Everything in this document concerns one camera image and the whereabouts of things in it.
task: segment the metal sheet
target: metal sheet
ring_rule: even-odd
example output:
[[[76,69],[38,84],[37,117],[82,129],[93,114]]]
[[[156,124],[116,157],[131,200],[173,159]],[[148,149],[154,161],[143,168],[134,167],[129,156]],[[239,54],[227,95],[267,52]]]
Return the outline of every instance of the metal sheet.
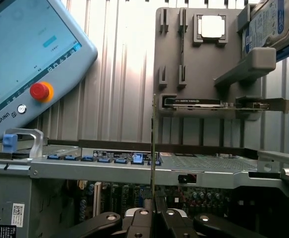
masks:
[[[150,142],[153,92],[154,26],[159,7],[218,7],[209,0],[62,0],[98,48],[99,56],[84,83],[53,105],[31,126],[50,139]],[[243,8],[229,0],[228,8]],[[289,59],[263,80],[263,95],[289,99]],[[161,143],[225,146],[289,152],[289,115],[266,113],[262,121],[214,125],[162,119]]]

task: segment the blue plastic tab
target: blue plastic tab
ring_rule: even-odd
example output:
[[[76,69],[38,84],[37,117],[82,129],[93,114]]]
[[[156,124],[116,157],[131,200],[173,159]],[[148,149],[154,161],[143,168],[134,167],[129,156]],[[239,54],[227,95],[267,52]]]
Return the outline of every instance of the blue plastic tab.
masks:
[[[94,162],[95,158],[92,155],[84,155],[81,161]]]
[[[48,160],[61,160],[61,157],[59,155],[49,155],[47,159]]]
[[[156,161],[156,162],[155,162],[155,165],[156,165],[156,166],[161,166],[161,161],[159,161],[159,160]]]
[[[143,165],[143,154],[134,154],[131,163],[133,165]]]
[[[116,159],[115,163],[116,164],[127,164],[128,160],[127,159]]]
[[[73,156],[73,155],[66,155],[64,160],[72,160],[72,161],[76,161],[78,160],[79,156]]]
[[[109,159],[109,158],[102,158],[102,159],[98,159],[98,162],[100,162],[100,163],[111,163],[111,159]]]
[[[17,151],[17,135],[5,134],[2,140],[3,153],[15,153]]]

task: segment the qr code label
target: qr code label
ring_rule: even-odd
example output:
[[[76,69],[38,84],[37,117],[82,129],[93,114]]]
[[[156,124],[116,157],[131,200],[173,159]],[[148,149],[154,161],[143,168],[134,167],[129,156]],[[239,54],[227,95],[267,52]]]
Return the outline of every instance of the qr code label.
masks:
[[[16,227],[23,227],[25,204],[14,203],[12,208],[11,225]]]

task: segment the warning label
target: warning label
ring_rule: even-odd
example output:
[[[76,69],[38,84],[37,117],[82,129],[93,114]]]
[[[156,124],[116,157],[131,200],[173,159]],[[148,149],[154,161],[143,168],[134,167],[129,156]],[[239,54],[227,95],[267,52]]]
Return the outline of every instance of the warning label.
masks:
[[[16,226],[0,225],[0,238],[16,238]]]

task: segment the metal handle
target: metal handle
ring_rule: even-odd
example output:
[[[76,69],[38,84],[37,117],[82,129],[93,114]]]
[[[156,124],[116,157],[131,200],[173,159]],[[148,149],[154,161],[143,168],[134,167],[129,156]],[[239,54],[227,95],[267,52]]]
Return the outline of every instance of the metal handle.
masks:
[[[30,135],[34,138],[34,143],[30,151],[30,158],[40,158],[43,156],[44,134],[37,129],[22,129],[11,128],[4,132],[4,134]]]

